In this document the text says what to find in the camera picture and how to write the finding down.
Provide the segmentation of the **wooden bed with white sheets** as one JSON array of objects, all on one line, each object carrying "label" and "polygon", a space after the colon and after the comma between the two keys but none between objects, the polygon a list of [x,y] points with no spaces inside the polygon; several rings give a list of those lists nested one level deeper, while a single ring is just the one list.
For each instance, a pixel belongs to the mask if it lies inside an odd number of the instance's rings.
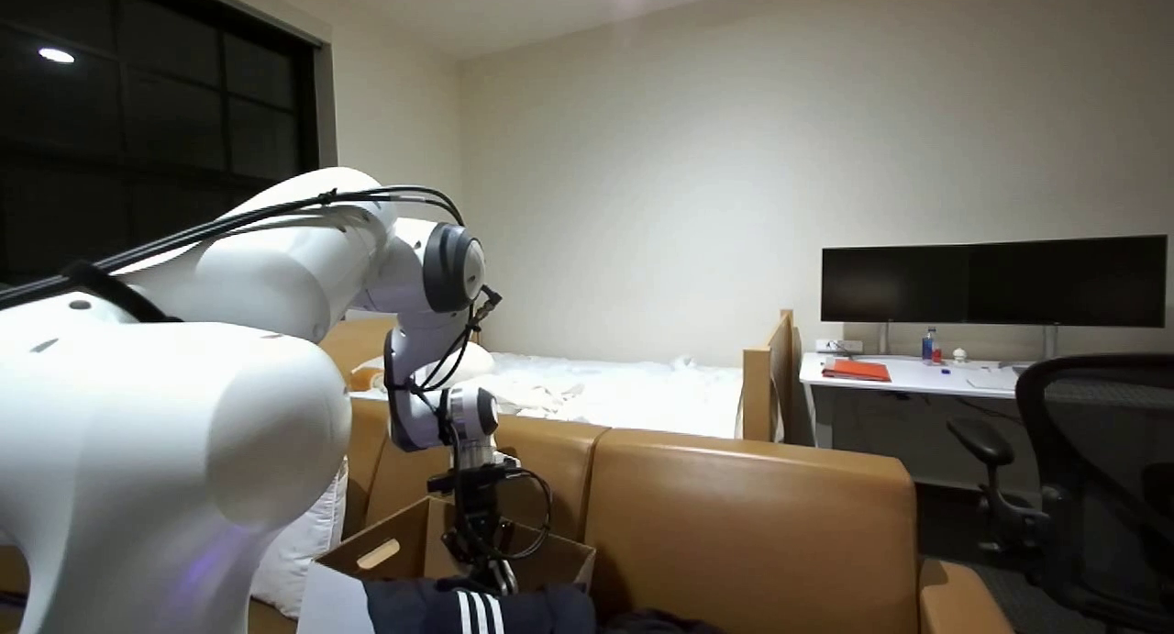
[{"label": "wooden bed with white sheets", "polygon": [[791,309],[781,310],[763,344],[743,350],[738,367],[697,365],[686,355],[610,362],[490,353],[493,372],[460,384],[486,387],[506,414],[722,439],[785,437],[795,371]]}]

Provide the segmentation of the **row of monitors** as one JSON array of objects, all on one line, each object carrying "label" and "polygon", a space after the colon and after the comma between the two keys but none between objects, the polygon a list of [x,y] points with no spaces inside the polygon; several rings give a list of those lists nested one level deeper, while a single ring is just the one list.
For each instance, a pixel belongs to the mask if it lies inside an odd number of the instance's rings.
[{"label": "row of monitors", "polygon": [[1174,352],[1169,258],[1165,234],[825,248],[819,319],[1038,328],[1046,358]]}]

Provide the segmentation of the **black office chair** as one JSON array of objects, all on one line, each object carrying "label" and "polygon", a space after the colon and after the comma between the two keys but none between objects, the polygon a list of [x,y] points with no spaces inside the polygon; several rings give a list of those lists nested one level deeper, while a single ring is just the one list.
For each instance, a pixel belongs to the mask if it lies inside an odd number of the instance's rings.
[{"label": "black office chair", "polygon": [[1001,492],[1014,463],[990,421],[947,429],[986,471],[986,554],[1104,634],[1174,634],[1174,353],[1066,355],[1019,375],[1038,507]]}]

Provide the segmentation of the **cardboard box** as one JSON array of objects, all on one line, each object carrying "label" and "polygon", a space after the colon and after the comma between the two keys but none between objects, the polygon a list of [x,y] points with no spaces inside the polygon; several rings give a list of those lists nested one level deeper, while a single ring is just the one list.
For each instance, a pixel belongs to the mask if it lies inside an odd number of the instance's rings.
[{"label": "cardboard box", "polygon": [[[424,497],[315,559],[306,569],[296,634],[375,634],[364,581],[456,576],[459,566],[441,542],[454,520],[454,505]],[[537,541],[534,553],[520,557]],[[510,567],[524,593],[554,584],[591,588],[595,562],[591,546],[514,524],[510,553],[517,555]]]}]

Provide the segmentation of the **tan leather sofa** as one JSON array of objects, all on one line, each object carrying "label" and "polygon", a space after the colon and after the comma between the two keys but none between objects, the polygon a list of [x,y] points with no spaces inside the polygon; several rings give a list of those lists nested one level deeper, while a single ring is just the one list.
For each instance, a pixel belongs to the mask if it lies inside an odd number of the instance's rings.
[{"label": "tan leather sofa", "polygon": [[[409,503],[441,450],[403,454],[382,403],[355,403],[349,548],[403,530],[420,548],[400,538],[364,572],[423,571],[424,525],[440,526]],[[974,571],[920,557],[915,483],[892,458],[510,416],[495,438],[554,488],[554,533],[595,549],[601,621],[656,608],[726,634],[1014,634]]]}]

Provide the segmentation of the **dark window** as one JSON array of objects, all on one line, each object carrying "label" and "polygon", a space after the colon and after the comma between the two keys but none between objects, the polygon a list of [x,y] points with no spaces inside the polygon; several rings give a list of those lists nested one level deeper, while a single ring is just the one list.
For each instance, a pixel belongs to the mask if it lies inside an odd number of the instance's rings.
[{"label": "dark window", "polygon": [[317,53],[220,0],[0,0],[0,288],[317,169]]}]

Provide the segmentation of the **black trousers with white stripes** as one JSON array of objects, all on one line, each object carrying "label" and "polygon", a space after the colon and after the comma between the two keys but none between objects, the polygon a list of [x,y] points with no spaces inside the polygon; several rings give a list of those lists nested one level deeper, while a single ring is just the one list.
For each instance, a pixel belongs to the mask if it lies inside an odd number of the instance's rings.
[{"label": "black trousers with white stripes", "polygon": [[575,584],[494,595],[464,578],[363,584],[375,634],[598,634],[591,596]]}]

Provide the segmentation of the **white desk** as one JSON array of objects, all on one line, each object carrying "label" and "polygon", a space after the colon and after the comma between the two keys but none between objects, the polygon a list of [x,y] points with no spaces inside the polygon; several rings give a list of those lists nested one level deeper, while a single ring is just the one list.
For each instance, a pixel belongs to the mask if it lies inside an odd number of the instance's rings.
[{"label": "white desk", "polygon": [[1011,399],[1013,392],[981,391],[969,387],[965,371],[972,370],[972,367],[1013,367],[1019,376],[1032,365],[1031,362],[1021,360],[972,360],[964,363],[964,365],[926,365],[911,355],[863,355],[861,360],[884,363],[892,375],[892,382],[873,383],[826,379],[821,375],[821,371],[825,366],[825,362],[834,358],[834,355],[807,352],[802,357],[798,371],[808,417],[811,421],[811,429],[814,429],[814,445],[818,448],[834,447],[834,413],[830,409],[822,409],[816,403],[817,393],[825,390],[846,390],[851,393],[880,392]]}]

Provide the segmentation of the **orange folder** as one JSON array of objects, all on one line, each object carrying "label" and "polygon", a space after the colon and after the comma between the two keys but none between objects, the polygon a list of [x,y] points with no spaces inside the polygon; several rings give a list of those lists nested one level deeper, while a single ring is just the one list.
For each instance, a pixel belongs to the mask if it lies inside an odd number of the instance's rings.
[{"label": "orange folder", "polygon": [[826,379],[856,382],[889,383],[892,382],[889,367],[884,363],[834,358],[825,362],[821,375]]}]

